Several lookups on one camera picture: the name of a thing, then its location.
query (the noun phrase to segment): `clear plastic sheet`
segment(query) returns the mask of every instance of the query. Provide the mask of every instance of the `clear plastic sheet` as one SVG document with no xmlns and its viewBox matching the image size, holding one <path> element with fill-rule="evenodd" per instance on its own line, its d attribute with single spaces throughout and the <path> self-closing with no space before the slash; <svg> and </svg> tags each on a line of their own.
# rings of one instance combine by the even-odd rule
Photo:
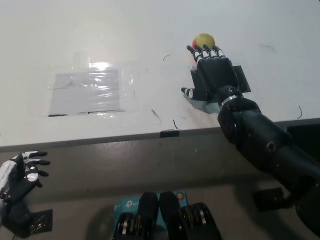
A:
<svg viewBox="0 0 320 240">
<path fill-rule="evenodd" d="M 89 63 L 55 76 L 49 117 L 137 110 L 134 63 Z"/>
</svg>

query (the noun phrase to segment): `robotic arm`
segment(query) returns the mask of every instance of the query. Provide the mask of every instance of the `robotic arm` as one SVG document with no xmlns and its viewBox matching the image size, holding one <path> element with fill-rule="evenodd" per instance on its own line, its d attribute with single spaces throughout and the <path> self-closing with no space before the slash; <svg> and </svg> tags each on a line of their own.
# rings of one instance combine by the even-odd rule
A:
<svg viewBox="0 0 320 240">
<path fill-rule="evenodd" d="M 243 96 L 233 65 L 219 47 L 195 47 L 187 49 L 197 64 L 197 70 L 191 72 L 193 81 L 200 84 L 181 91 L 193 100 L 217 101 L 218 122 L 227 140 L 255 168 L 271 174 L 290 191 L 288 199 L 298 216 L 320 236 L 320 163 L 295 146 L 287 132 Z"/>
<path fill-rule="evenodd" d="M 34 157 L 46 155 L 45 151 L 23 152 L 4 162 L 0 167 L 0 227 L 4 225 L 14 233 L 19 229 L 19 223 L 11 217 L 12 209 L 15 206 L 20 206 L 18 212 L 29 212 L 25 204 L 22 203 L 23 198 L 36 186 L 42 187 L 39 176 L 47 177 L 49 175 L 47 172 L 39 170 L 37 165 L 49 165 L 50 162 Z"/>
</svg>

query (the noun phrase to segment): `ball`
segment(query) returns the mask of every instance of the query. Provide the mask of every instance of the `ball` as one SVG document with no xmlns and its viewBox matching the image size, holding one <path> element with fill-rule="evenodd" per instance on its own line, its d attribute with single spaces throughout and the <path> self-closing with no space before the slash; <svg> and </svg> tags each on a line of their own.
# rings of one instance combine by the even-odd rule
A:
<svg viewBox="0 0 320 240">
<path fill-rule="evenodd" d="M 203 47 L 203 45 L 206 44 L 210 48 L 216 45 L 214 37 L 208 33 L 201 33 L 198 36 L 196 36 L 192 42 L 192 47 L 195 48 L 196 44 L 198 44 L 200 47 Z"/>
</svg>

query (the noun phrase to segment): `table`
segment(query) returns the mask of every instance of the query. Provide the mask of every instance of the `table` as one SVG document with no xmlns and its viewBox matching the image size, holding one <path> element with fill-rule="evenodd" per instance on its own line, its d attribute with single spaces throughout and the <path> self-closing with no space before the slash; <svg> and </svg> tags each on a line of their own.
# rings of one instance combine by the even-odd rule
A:
<svg viewBox="0 0 320 240">
<path fill-rule="evenodd" d="M 176 127 L 180 135 L 220 129 L 216 104 L 190 103 L 180 91 L 193 87 L 195 63 L 186 45 L 200 33 L 212 34 L 242 66 L 251 88 L 245 97 L 271 120 L 286 126 L 320 122 L 318 0 L 0 5 L 0 151 L 158 138 Z M 134 64 L 134 107 L 48 117 L 48 87 L 81 54 L 90 63 Z"/>
</svg>

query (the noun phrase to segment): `blue box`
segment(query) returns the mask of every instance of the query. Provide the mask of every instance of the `blue box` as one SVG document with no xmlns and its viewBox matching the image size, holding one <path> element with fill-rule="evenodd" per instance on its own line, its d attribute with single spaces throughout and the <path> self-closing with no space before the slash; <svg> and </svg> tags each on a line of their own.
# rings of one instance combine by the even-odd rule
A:
<svg viewBox="0 0 320 240">
<path fill-rule="evenodd" d="M 178 190 L 178 191 L 172 191 L 172 192 L 178 198 L 181 208 L 188 205 L 185 191 Z M 141 196 L 123 198 L 114 205 L 114 209 L 113 209 L 113 215 L 114 215 L 113 227 L 114 228 L 116 227 L 118 218 L 122 213 L 124 212 L 135 213 L 135 214 L 137 213 L 140 197 Z M 160 233 L 163 231 L 167 231 L 167 227 L 159 209 L 158 219 L 156 221 L 156 232 Z"/>
</svg>

